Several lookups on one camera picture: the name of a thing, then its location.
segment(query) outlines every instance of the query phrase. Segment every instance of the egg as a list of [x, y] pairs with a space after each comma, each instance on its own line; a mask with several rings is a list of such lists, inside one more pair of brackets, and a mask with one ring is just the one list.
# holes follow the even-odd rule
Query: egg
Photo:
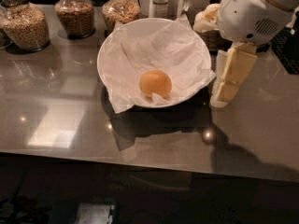
[[150, 70], [145, 72], [139, 80], [140, 90], [149, 98], [157, 93], [165, 98], [172, 89], [169, 75], [163, 71]]

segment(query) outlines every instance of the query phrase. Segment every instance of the gray countertop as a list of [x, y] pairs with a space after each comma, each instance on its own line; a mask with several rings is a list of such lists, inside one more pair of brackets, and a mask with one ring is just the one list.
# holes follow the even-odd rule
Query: gray countertop
[[299, 77], [272, 50], [259, 53], [223, 109], [210, 108], [203, 89], [181, 105], [116, 115], [96, 67], [100, 7], [96, 32], [80, 40], [65, 37], [52, 6], [42, 8], [50, 45], [0, 50], [0, 152], [299, 181]]

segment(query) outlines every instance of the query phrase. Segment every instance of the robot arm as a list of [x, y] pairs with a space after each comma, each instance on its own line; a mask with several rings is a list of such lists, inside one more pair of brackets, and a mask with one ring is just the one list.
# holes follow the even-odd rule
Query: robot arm
[[258, 47], [290, 22], [298, 4], [299, 0], [221, 0], [217, 25], [223, 38]]

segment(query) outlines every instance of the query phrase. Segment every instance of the cereal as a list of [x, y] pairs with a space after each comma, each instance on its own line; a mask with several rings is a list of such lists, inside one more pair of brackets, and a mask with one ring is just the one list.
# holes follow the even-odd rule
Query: cereal
[[93, 33], [94, 11], [89, 1], [63, 1], [55, 10], [67, 35], [85, 37]]
[[103, 18], [111, 33], [115, 22], [123, 24], [139, 19], [140, 6], [137, 0], [109, 0], [103, 5]]
[[9, 38], [23, 50], [40, 50], [50, 42], [44, 13], [28, 5], [9, 7], [2, 27]]

